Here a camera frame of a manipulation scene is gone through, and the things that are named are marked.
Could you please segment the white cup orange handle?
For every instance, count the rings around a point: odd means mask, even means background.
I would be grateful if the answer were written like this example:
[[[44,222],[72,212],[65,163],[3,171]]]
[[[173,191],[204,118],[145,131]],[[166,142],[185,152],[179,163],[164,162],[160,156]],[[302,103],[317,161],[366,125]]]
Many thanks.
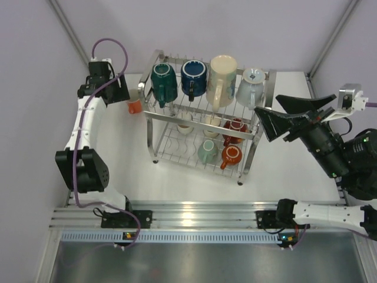
[[[244,122],[243,119],[238,118],[238,117],[225,122],[223,127],[225,129],[229,129],[234,132],[241,132],[241,133],[247,132],[247,124]],[[240,144],[243,141],[243,139],[240,137],[228,136],[225,134],[223,135],[223,138],[224,138],[224,142],[223,142],[224,147],[229,146],[231,144]]]

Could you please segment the light blue mug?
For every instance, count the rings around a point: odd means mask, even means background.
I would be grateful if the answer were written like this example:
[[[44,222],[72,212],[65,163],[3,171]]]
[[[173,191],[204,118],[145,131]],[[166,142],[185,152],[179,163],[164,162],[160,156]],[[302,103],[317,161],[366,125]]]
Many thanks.
[[[260,68],[247,68],[243,71],[236,101],[243,107],[253,110],[261,101],[266,75]]]

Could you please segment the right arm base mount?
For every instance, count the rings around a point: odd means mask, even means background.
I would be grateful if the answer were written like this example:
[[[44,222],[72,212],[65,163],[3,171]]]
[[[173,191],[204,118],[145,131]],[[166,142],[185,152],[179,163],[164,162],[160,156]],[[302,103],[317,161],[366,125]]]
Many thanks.
[[[257,227],[259,229],[277,229],[278,233],[284,229],[303,229],[306,225],[297,224],[293,218],[293,207],[297,201],[281,199],[275,210],[258,210],[256,212]]]

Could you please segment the small cream steel tumbler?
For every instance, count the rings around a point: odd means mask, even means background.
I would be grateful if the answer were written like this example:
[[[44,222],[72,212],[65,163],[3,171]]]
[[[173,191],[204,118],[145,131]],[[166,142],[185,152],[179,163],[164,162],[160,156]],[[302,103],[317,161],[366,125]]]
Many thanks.
[[[204,123],[218,127],[221,124],[221,118],[218,115],[205,116]],[[216,138],[219,135],[219,133],[209,130],[203,130],[203,133],[206,137],[210,139]]]

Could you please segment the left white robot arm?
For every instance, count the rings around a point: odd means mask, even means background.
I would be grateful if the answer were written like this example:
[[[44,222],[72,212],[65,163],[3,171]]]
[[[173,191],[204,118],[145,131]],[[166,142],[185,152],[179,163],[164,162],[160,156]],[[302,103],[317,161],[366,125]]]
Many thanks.
[[[91,205],[101,205],[114,213],[121,227],[134,222],[129,199],[110,185],[110,171],[96,151],[98,131],[108,105],[130,98],[125,76],[116,74],[109,58],[92,58],[89,75],[77,91],[78,110],[74,128],[63,150],[55,154],[62,178],[73,192],[76,204],[84,208],[81,197],[88,196]]]

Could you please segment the mint green mug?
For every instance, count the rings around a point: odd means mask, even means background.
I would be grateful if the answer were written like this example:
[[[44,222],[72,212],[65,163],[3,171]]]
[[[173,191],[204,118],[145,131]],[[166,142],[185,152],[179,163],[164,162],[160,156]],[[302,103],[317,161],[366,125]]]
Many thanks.
[[[217,160],[219,150],[212,140],[205,140],[200,145],[197,155],[202,164],[214,163]]]

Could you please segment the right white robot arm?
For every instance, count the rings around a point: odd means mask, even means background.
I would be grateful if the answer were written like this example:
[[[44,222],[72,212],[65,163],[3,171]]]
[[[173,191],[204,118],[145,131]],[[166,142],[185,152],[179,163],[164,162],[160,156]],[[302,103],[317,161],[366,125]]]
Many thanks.
[[[282,113],[264,107],[254,109],[268,141],[278,137],[286,142],[300,139],[328,177],[338,178],[343,190],[364,202],[340,208],[281,199],[275,213],[277,224],[284,228],[333,226],[376,240],[376,205],[372,204],[376,199],[376,129],[366,129],[343,141],[329,126],[336,111],[323,109],[336,99],[334,94],[322,98],[278,95],[276,99],[284,109]]]

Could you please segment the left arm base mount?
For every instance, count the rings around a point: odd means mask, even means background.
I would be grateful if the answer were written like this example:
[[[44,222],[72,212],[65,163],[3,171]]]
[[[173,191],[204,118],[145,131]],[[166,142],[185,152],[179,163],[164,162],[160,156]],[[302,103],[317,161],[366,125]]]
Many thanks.
[[[133,210],[133,214],[139,220],[141,229],[149,229],[153,220],[152,210]],[[106,229],[138,228],[136,220],[125,213],[102,213],[101,227]]]

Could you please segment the cream floral mug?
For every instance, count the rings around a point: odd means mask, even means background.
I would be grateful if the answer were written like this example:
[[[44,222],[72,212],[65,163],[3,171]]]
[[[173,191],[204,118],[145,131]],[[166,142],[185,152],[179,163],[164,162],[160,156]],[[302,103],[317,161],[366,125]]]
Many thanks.
[[[210,61],[206,99],[212,112],[230,105],[235,96],[237,61],[229,55],[218,55]]]

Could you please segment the orange cup black interior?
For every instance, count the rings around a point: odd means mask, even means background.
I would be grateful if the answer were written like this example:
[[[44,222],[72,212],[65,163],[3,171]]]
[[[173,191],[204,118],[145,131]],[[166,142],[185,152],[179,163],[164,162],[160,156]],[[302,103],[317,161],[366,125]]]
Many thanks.
[[[232,166],[240,163],[242,156],[242,151],[239,147],[234,145],[226,146],[221,153],[221,170],[224,170],[227,166]]]

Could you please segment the navy blue mug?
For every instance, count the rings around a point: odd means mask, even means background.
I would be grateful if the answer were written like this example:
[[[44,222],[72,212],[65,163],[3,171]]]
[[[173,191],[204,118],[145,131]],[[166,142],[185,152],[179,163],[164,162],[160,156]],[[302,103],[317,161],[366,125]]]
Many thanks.
[[[202,96],[207,89],[207,66],[199,60],[189,60],[181,67],[181,89],[193,102],[196,97]]]

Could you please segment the orange mug white interior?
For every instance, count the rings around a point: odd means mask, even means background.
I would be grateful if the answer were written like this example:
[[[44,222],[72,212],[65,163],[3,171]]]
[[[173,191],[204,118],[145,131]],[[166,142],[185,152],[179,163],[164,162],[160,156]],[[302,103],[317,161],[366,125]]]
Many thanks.
[[[128,112],[130,114],[138,114],[143,111],[141,101],[139,99],[138,90],[130,89],[129,90],[130,99],[127,100]]]

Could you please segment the dark teal mug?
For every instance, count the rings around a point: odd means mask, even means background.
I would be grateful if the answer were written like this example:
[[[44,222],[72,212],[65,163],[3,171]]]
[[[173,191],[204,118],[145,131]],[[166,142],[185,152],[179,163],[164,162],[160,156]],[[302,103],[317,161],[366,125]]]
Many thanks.
[[[178,97],[176,73],[172,66],[161,62],[153,66],[151,71],[151,84],[155,100],[160,108],[172,103]]]

